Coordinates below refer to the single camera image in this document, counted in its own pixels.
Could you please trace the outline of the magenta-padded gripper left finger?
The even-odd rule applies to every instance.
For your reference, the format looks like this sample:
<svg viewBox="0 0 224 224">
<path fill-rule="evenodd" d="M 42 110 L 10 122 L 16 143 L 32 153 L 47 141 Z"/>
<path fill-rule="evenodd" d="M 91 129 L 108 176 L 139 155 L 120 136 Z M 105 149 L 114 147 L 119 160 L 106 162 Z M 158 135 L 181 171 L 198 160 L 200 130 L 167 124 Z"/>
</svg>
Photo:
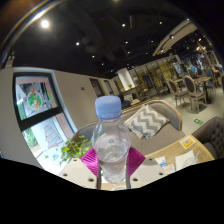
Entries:
<svg viewBox="0 0 224 224">
<path fill-rule="evenodd" d="M 99 190 L 101 188 L 101 170 L 95 150 L 90 149 L 80 159 L 73 158 L 60 173 L 60 176 L 78 186 Z"/>
</svg>

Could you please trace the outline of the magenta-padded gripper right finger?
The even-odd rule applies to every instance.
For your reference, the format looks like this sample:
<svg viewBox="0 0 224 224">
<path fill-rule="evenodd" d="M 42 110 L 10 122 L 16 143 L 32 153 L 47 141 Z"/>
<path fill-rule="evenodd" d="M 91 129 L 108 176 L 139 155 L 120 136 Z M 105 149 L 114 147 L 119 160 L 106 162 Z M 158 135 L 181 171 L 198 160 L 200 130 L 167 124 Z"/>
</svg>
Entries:
<svg viewBox="0 0 224 224">
<path fill-rule="evenodd" d="M 126 161 L 126 187 L 135 189 L 146 186 L 166 176 L 153 157 L 145 157 L 131 147 Z"/>
</svg>

